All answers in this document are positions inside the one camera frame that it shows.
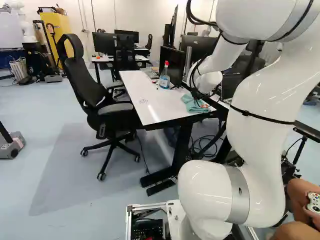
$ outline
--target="water bottle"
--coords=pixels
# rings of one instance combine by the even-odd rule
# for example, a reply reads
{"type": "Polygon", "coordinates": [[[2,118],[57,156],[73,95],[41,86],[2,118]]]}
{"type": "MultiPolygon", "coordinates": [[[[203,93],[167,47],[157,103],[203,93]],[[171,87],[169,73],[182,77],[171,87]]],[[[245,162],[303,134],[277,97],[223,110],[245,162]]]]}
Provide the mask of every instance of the water bottle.
{"type": "Polygon", "coordinates": [[[161,72],[160,78],[159,78],[159,86],[163,89],[168,89],[170,87],[170,76],[168,75],[168,67],[169,62],[164,62],[164,69],[161,72]]]}

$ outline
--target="green cloth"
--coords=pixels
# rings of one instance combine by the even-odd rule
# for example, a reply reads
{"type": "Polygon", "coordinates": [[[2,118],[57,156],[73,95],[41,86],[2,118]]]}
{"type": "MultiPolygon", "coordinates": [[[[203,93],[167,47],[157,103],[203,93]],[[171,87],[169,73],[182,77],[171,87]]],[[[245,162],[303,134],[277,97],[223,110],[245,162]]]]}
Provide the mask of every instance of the green cloth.
{"type": "Polygon", "coordinates": [[[202,114],[210,112],[208,108],[200,107],[202,104],[206,104],[203,100],[196,101],[191,94],[185,94],[181,97],[181,100],[185,103],[186,110],[190,114],[202,114]]]}

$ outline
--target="floor mat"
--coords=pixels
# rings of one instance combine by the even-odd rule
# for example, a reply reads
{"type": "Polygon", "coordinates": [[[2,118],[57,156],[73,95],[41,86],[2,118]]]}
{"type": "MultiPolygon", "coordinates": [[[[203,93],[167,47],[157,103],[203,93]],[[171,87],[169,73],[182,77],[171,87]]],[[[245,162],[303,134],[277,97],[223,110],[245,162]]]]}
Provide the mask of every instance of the floor mat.
{"type": "MultiPolygon", "coordinates": [[[[144,155],[149,169],[154,172],[167,166],[164,155],[156,142],[148,142],[146,132],[138,133],[145,147],[144,155]]],[[[80,156],[84,146],[98,143],[95,132],[85,123],[65,124],[54,145],[45,166],[29,210],[30,216],[37,216],[77,204],[126,191],[140,184],[145,176],[143,159],[134,162],[135,157],[120,148],[113,151],[106,170],[104,182],[96,177],[106,159],[109,147],[91,150],[87,157],[80,156]]],[[[137,152],[137,140],[127,146],[137,152]]]]}

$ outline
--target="game controller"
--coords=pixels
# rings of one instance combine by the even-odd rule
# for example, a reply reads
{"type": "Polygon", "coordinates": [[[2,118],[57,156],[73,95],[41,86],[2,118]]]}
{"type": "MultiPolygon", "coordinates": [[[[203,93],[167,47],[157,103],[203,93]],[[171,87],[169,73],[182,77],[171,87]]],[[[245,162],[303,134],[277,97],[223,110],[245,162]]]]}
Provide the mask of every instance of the game controller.
{"type": "Polygon", "coordinates": [[[309,192],[308,198],[310,199],[310,203],[306,206],[306,209],[315,214],[320,214],[320,194],[309,192]]]}

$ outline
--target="gray floor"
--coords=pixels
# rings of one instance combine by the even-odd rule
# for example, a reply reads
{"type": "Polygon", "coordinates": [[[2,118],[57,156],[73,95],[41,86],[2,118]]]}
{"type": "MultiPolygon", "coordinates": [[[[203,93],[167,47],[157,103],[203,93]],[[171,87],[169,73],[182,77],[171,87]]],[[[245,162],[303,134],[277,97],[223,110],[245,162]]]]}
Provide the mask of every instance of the gray floor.
{"type": "MultiPolygon", "coordinates": [[[[110,78],[109,71],[101,72],[105,84],[110,78]]],[[[11,84],[11,79],[0,81],[1,86],[11,84]]],[[[107,152],[80,156],[83,146],[97,140],[66,79],[0,87],[0,106],[0,120],[8,131],[21,131],[27,140],[16,159],[0,161],[1,240],[123,240],[126,205],[178,197],[175,186],[147,197],[139,185],[145,175],[143,162],[134,163],[120,149],[115,151],[106,181],[95,179],[107,152]]],[[[303,106],[298,119],[320,129],[319,106],[303,106]]],[[[192,135],[196,138],[208,131],[217,132],[216,120],[197,124],[192,135]]],[[[173,151],[165,140],[159,144],[161,132],[139,131],[139,136],[150,170],[167,166],[173,151]]],[[[292,132],[285,149],[299,137],[292,132]]],[[[136,142],[130,147],[139,151],[136,142]]],[[[291,159],[296,149],[289,153],[291,159]]],[[[309,140],[297,165],[303,178],[315,184],[320,184],[319,155],[319,145],[309,140]]],[[[265,232],[258,231],[261,239],[265,232]]]]}

